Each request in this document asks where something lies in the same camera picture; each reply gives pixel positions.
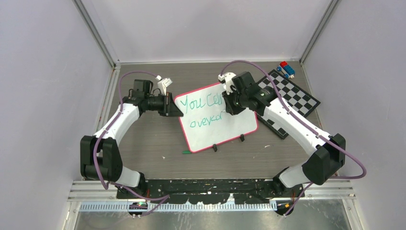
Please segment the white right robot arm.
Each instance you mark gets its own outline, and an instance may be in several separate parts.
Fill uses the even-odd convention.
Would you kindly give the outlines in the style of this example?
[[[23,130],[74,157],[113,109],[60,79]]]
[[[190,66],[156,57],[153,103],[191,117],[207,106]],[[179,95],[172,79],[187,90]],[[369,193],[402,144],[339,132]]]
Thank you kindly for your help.
[[[331,136],[317,128],[284,99],[278,98],[271,87],[251,85],[244,89],[234,86],[222,93],[226,112],[237,115],[245,109],[269,118],[285,130],[304,149],[309,158],[296,166],[287,167],[272,179],[271,187],[278,196],[287,196],[298,184],[313,182],[322,185],[345,164],[345,154],[335,147],[344,147],[340,134]]]

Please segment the pink-framed whiteboard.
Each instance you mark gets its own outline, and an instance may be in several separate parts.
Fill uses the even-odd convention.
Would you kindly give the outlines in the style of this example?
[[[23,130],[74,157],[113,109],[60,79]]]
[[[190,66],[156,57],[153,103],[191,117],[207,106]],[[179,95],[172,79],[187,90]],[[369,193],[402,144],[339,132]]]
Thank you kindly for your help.
[[[192,153],[210,149],[251,134],[258,129],[258,120],[251,110],[238,115],[226,112],[222,84],[215,83],[175,97],[183,113],[179,118],[188,149]]]

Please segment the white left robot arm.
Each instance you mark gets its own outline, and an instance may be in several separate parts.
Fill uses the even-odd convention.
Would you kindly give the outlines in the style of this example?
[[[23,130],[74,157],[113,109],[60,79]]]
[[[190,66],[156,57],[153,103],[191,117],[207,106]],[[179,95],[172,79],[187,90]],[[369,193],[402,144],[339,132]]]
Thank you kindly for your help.
[[[167,91],[172,80],[160,76],[157,80],[158,95],[152,92],[152,81],[135,80],[108,123],[92,136],[81,139],[80,173],[84,178],[128,186],[128,192],[135,198],[146,194],[144,175],[123,165],[118,146],[129,127],[146,111],[157,111],[166,117],[183,116],[172,93]]]

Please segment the black white chessboard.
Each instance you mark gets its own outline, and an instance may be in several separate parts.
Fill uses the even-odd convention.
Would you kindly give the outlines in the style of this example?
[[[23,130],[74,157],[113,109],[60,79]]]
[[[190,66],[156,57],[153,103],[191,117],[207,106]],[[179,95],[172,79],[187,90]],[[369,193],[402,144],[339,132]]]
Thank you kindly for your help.
[[[284,98],[288,104],[303,117],[308,117],[320,105],[318,99],[303,90],[297,84],[293,83],[291,80],[286,79],[277,70],[273,69],[269,72],[269,76],[272,78],[282,98]],[[284,129],[270,119],[263,118],[259,114],[257,114],[256,117],[279,138],[286,139],[289,136]]]

